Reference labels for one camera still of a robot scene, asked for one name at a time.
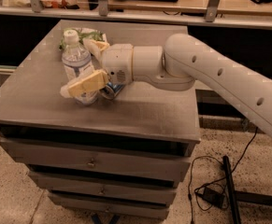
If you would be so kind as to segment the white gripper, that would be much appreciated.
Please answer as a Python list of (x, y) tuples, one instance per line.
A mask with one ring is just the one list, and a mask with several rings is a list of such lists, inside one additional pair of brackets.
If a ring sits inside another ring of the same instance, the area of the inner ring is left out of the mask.
[(83, 38), (84, 47), (100, 60), (107, 70), (94, 70), (90, 75), (80, 75), (70, 80), (60, 89), (64, 98), (78, 97), (83, 93), (99, 91), (110, 81), (113, 84), (127, 85), (132, 82), (133, 49), (131, 44), (115, 44)]

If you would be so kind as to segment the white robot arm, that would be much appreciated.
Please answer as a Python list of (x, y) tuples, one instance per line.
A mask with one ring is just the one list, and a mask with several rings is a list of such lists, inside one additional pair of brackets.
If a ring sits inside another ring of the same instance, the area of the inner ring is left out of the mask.
[(108, 82), (135, 81), (166, 91), (187, 91), (203, 82), (272, 138), (272, 79), (237, 63), (187, 34), (174, 34), (162, 46), (115, 44), (101, 54), (102, 67), (69, 81), (65, 98), (99, 91)]

